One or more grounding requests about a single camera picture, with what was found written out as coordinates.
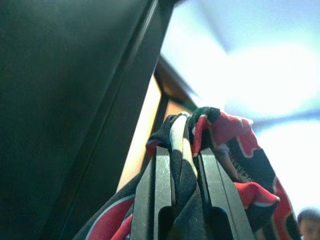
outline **light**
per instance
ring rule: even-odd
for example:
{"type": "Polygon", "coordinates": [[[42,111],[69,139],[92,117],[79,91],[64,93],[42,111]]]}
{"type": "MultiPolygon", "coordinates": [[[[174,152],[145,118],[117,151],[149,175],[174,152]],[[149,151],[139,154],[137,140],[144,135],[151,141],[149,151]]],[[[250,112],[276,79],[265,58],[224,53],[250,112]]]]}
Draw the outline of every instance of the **light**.
{"type": "Polygon", "coordinates": [[[256,131],[256,135],[295,213],[309,206],[320,208],[320,120],[287,121],[256,131]]]}
{"type": "Polygon", "coordinates": [[[319,92],[319,60],[302,45],[251,48],[228,58],[228,99],[255,115],[292,113],[319,92]]]}
{"type": "Polygon", "coordinates": [[[161,54],[199,95],[199,107],[224,109],[227,56],[197,1],[175,7],[161,54]]]}

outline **clip jaw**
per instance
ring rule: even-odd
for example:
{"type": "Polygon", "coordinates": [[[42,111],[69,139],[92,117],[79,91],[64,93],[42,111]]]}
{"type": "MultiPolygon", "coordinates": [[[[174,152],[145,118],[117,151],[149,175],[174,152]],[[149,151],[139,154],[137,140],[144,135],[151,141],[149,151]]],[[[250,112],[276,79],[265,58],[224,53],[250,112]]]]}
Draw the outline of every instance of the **clip jaw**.
{"type": "MultiPolygon", "coordinates": [[[[207,238],[254,240],[239,193],[210,148],[194,159],[207,238]]],[[[157,146],[137,185],[130,240],[162,240],[173,224],[175,189],[168,149],[157,146]]]]}

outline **patterned cloth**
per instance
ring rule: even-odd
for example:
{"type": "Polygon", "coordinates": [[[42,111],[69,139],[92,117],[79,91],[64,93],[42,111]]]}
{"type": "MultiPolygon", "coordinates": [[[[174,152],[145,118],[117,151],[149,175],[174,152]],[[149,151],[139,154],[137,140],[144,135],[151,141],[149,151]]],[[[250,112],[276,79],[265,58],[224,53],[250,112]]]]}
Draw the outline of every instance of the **patterned cloth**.
{"type": "MultiPolygon", "coordinates": [[[[198,108],[192,116],[168,116],[147,142],[169,149],[176,207],[166,239],[206,239],[198,172],[193,158],[210,147],[238,189],[257,240],[299,240],[290,201],[251,128],[252,121],[217,108],[198,108]]],[[[141,173],[115,194],[74,239],[129,239],[135,190],[141,173]]]]}

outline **white stripe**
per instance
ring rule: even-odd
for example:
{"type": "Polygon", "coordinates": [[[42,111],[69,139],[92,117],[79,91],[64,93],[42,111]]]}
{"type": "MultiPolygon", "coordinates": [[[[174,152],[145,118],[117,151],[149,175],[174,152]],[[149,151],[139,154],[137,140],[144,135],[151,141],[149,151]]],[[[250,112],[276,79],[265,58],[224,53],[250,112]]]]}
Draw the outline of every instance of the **white stripe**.
{"type": "Polygon", "coordinates": [[[125,219],[123,219],[121,225],[123,225],[123,224],[127,221],[127,219],[130,218],[131,216],[132,216],[132,213],[131,213],[128,217],[126,217],[125,219]]]}
{"type": "Polygon", "coordinates": [[[159,140],[157,140],[157,139],[148,140],[148,141],[146,142],[146,145],[152,144],[152,143],[154,143],[155,141],[159,141],[159,140]]]}
{"type": "Polygon", "coordinates": [[[247,158],[247,159],[252,159],[253,156],[254,156],[255,150],[258,150],[259,148],[256,148],[256,147],[252,148],[250,155],[248,155],[248,154],[246,153],[244,147],[242,146],[242,142],[241,142],[239,136],[236,137],[236,140],[237,140],[237,142],[238,142],[238,145],[239,145],[239,147],[240,147],[240,149],[241,149],[241,152],[242,152],[243,156],[244,156],[245,158],[247,158]]]}
{"type": "Polygon", "coordinates": [[[130,196],[126,196],[126,197],[124,197],[124,198],[121,198],[120,200],[115,201],[113,204],[111,204],[107,209],[105,209],[105,210],[99,215],[99,217],[94,221],[94,223],[92,224],[92,226],[91,226],[88,234],[87,234],[86,237],[85,237],[85,240],[88,240],[88,239],[89,239],[90,234],[91,234],[92,230],[94,229],[95,225],[97,224],[97,222],[102,218],[102,216],[103,216],[106,212],[108,212],[110,209],[112,209],[112,208],[115,207],[116,205],[118,205],[118,204],[120,204],[120,203],[123,203],[123,202],[125,202],[125,201],[127,201],[127,200],[129,200],[129,199],[133,199],[134,197],[135,197],[135,195],[132,194],[132,195],[130,195],[130,196]]]}
{"type": "Polygon", "coordinates": [[[183,152],[183,138],[187,117],[180,115],[172,124],[169,137],[172,150],[183,152]]]}
{"type": "Polygon", "coordinates": [[[253,205],[256,205],[256,206],[258,206],[258,207],[263,207],[263,208],[265,208],[265,207],[270,207],[270,206],[272,206],[273,204],[275,204],[275,202],[274,202],[274,203],[265,203],[265,202],[255,201],[255,202],[253,203],[253,205]]]}

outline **ceiling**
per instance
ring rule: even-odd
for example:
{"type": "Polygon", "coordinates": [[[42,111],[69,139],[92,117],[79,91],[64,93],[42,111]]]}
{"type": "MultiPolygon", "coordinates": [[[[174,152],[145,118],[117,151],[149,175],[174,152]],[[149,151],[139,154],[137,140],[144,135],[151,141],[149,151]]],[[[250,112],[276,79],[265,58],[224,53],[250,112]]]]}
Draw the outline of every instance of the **ceiling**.
{"type": "Polygon", "coordinates": [[[186,0],[161,55],[213,106],[255,122],[320,112],[320,2],[186,0]]]}

